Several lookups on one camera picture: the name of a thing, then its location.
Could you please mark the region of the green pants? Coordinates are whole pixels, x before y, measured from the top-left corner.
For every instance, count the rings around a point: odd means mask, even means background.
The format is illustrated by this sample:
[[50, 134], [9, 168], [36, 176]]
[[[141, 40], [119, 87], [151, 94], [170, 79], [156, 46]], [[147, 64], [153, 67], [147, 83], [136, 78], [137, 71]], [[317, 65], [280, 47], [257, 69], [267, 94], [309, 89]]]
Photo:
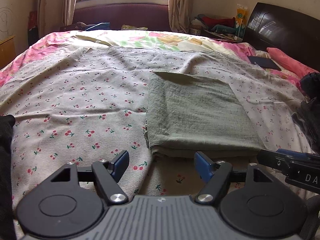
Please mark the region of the green pants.
[[254, 156], [264, 144], [229, 84], [187, 74], [150, 76], [146, 142], [153, 155]]

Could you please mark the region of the cherry print bed sheet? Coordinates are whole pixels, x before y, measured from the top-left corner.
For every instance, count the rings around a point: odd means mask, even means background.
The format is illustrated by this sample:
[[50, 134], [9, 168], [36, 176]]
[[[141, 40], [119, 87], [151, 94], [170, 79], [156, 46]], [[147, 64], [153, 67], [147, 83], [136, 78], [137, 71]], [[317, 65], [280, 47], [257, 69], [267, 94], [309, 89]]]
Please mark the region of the cherry print bed sheet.
[[196, 194], [203, 183], [191, 160], [155, 159], [146, 146], [149, 77], [157, 71], [228, 83], [269, 150], [311, 151], [291, 119], [300, 91], [226, 52], [73, 46], [22, 64], [1, 87], [1, 113], [16, 119], [13, 203], [69, 161], [88, 166], [121, 150], [130, 153], [120, 181], [127, 195]]

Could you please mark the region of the black clothes pile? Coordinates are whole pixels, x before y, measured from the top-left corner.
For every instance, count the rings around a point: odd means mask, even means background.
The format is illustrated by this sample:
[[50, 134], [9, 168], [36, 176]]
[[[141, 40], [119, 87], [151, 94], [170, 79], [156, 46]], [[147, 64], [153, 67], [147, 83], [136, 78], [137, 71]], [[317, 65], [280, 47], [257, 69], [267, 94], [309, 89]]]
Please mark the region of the black clothes pile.
[[306, 136], [311, 149], [319, 154], [319, 73], [313, 72], [300, 80], [308, 101], [302, 101], [292, 119]]

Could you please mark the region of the pink pillow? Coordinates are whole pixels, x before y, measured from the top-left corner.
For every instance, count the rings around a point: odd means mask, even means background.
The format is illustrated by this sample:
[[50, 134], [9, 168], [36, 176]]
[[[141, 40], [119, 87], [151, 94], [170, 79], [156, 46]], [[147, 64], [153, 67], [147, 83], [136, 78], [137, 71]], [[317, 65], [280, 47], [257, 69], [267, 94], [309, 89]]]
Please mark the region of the pink pillow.
[[271, 56], [271, 58], [280, 64], [285, 69], [295, 73], [300, 79], [310, 73], [319, 73], [319, 71], [310, 68], [299, 61], [289, 57], [283, 51], [278, 48], [267, 48], [267, 52]]

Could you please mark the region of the black flat box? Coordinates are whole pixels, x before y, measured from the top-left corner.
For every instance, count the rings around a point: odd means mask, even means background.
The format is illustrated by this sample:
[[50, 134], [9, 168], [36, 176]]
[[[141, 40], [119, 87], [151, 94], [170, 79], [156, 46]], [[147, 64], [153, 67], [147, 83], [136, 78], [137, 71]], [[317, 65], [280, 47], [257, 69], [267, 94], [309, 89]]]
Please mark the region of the black flat box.
[[252, 64], [257, 64], [261, 68], [281, 71], [281, 68], [269, 58], [248, 56], [248, 59]]

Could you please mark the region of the dark wooden headboard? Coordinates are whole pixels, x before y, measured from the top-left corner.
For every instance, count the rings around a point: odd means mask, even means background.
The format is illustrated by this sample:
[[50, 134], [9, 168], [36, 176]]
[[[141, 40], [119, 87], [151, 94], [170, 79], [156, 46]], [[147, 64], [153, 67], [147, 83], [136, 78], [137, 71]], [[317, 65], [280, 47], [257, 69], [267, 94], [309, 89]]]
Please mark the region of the dark wooden headboard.
[[278, 48], [319, 70], [319, 20], [277, 5], [258, 2], [248, 20], [243, 42], [257, 50]]

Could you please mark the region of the floral pink quilt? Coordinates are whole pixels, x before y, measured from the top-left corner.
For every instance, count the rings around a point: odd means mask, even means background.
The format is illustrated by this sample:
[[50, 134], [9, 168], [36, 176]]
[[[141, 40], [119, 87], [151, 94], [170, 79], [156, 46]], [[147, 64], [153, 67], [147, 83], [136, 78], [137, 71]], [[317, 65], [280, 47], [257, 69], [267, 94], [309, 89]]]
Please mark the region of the floral pink quilt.
[[273, 60], [280, 68], [280, 77], [297, 80], [298, 75], [283, 66], [273, 54], [268, 51], [256, 50], [249, 43], [233, 43], [220, 41], [203, 36], [172, 33], [167, 31], [146, 30], [94, 30], [94, 31], [65, 31], [54, 32], [41, 38], [25, 52], [18, 55], [12, 62], [1, 70], [1, 86], [6, 84], [16, 72], [26, 64], [53, 57], [59, 53], [67, 54], [71, 47], [104, 47], [120, 46], [129, 48], [156, 48], [163, 50], [216, 50], [236, 56], [249, 62], [250, 56], [263, 57]]

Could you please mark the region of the cluttered nightstand pile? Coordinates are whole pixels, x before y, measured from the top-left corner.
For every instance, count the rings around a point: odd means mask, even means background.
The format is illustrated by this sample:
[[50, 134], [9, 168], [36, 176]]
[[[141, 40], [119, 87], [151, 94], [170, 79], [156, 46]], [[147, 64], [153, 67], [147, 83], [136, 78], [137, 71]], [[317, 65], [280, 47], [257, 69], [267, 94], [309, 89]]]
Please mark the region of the cluttered nightstand pile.
[[204, 14], [198, 14], [190, 22], [189, 31], [191, 34], [216, 40], [240, 42], [242, 41], [244, 28], [238, 25], [234, 17], [209, 17]]

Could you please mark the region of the blue item by window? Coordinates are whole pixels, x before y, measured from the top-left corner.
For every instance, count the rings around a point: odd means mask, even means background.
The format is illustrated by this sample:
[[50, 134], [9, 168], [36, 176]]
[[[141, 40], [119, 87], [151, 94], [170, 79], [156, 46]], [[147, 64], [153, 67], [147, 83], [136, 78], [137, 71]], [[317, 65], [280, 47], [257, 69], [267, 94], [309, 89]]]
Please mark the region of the blue item by window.
[[109, 30], [110, 23], [109, 22], [102, 22], [98, 24], [90, 24], [86, 27], [85, 31], [93, 31], [93, 30]]

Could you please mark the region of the wooden side table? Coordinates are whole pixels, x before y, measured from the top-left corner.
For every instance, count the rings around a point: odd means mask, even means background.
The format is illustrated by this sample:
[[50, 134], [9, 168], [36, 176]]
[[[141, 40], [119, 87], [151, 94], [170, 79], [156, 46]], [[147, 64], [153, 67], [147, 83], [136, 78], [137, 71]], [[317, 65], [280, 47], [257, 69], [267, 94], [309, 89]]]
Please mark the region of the wooden side table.
[[0, 42], [0, 69], [6, 67], [15, 57], [15, 35]]

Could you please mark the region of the right beige curtain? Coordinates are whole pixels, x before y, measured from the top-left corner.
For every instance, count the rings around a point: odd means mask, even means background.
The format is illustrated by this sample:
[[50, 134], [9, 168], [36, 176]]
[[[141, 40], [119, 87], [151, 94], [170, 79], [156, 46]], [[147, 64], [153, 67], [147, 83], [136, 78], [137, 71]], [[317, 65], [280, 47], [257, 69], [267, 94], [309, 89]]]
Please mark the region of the right beige curtain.
[[173, 32], [188, 33], [193, 0], [168, 0], [169, 25]]

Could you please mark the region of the beige curtain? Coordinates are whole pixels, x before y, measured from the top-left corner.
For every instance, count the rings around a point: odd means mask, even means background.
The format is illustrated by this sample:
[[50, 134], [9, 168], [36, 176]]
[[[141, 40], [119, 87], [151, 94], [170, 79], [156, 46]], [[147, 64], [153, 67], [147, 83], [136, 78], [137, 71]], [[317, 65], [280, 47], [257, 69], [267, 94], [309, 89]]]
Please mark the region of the beige curtain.
[[169, 25], [173, 32], [188, 33], [193, 0], [168, 0]]
[[57, 32], [73, 22], [76, 0], [37, 0], [39, 37]]

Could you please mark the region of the left beige curtain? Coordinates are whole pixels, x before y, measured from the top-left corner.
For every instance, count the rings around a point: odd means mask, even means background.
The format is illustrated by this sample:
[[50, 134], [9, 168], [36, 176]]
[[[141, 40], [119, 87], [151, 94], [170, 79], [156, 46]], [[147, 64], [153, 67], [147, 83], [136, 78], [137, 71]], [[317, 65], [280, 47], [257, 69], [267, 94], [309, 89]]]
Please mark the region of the left beige curtain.
[[37, 0], [39, 37], [57, 32], [73, 22], [76, 0]]

